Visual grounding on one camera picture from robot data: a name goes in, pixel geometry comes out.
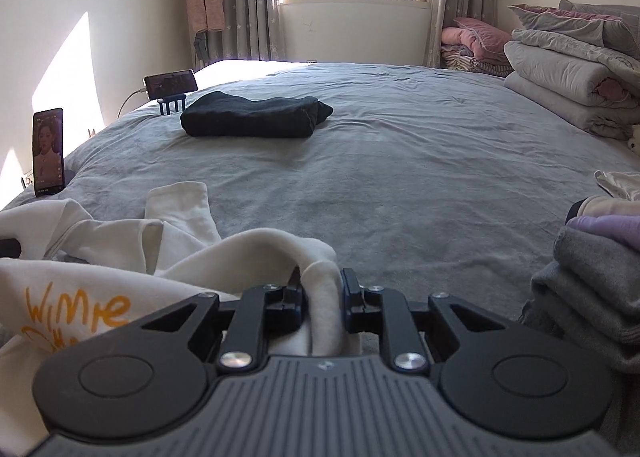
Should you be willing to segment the white Winnie sweatshirt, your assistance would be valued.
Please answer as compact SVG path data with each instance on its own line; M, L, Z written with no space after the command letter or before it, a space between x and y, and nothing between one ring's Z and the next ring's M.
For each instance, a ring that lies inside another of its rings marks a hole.
M3 211L1 235L21 247L1 262L1 450L26 454L47 433L32 379L52 354L204 291L230 301L299 273L309 304L302 327L275 339L273 354L357 354L342 321L333 248L281 229L221 237L206 186L152 189L140 218L100 221L72 199Z

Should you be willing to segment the grey folded clothes pile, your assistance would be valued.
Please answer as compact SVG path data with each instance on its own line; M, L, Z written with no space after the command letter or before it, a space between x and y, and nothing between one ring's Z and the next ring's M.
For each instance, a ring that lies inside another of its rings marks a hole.
M612 369L613 399L600 433L622 453L638 454L639 253L565 226L530 291L523 325L572 342Z

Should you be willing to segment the grey bed sheet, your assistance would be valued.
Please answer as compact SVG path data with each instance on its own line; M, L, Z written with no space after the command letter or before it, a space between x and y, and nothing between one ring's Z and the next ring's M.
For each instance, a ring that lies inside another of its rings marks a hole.
M491 76L357 64L267 62L258 81L200 97L315 97L333 113L307 138L193 137L154 105L66 154L72 199L100 221L140 218L157 187L198 182L221 237L281 229L331 246L338 271L411 299L446 291L502 316L532 299L570 207L593 173L639 160Z

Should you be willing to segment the folded black garment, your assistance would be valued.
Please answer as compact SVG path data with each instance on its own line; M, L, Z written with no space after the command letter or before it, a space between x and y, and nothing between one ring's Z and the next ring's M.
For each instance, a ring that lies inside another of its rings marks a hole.
M216 91L186 107L180 121L193 137L307 138L332 113L311 96L250 100Z

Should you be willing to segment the blue phone stand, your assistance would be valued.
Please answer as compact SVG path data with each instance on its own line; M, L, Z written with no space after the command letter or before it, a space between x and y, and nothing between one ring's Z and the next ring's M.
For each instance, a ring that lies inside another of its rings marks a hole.
M160 114L170 116L173 113L180 113L186 109L186 94L177 94L160 98L158 101Z

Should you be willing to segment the landscape phone on stand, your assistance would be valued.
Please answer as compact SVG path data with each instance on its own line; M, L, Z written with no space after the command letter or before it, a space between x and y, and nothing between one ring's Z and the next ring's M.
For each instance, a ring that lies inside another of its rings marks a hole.
M191 69L145 76L143 83L146 94L152 100L198 91L198 84Z

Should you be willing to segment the purple folded garment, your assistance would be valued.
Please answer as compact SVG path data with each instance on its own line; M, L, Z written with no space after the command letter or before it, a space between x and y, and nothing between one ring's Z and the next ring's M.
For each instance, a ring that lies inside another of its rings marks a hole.
M616 241L634 251L640 250L638 215L576 216L566 223L570 229Z

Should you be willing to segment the small white folded garment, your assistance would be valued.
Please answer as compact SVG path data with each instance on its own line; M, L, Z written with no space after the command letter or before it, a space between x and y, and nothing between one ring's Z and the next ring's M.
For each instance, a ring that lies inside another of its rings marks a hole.
M640 199L639 172L605 172L593 173L596 183L613 198L638 201Z

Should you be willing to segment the left grey star curtain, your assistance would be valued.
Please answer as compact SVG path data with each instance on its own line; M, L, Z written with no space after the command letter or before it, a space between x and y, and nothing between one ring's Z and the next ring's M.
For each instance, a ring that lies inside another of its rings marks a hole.
M223 59L279 60L282 33L277 0L224 0L226 28L194 34L198 65Z

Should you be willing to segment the upright smartphone playing video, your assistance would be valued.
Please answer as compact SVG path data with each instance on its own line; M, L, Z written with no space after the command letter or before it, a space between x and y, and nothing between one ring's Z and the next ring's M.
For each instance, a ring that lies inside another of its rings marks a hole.
M36 197L55 195L66 185L63 117L62 108L32 116L32 183Z

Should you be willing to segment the pink pillow pile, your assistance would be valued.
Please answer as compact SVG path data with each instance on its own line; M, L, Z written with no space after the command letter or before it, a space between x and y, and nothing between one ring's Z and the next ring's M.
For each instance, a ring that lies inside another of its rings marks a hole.
M444 68L505 78L513 71L504 46L510 33L469 17L459 17L440 34L440 63Z

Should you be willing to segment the white plush toy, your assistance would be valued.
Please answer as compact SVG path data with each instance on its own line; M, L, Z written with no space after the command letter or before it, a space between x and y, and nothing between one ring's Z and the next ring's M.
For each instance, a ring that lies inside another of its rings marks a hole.
M628 139L627 146L635 154L640 154L640 125L632 127L631 138Z

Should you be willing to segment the folded grey quilt stack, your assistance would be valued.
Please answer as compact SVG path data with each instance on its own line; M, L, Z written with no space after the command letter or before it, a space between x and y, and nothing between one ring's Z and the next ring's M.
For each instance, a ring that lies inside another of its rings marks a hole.
M504 85L593 135L628 142L639 125L639 9L561 0L510 7Z

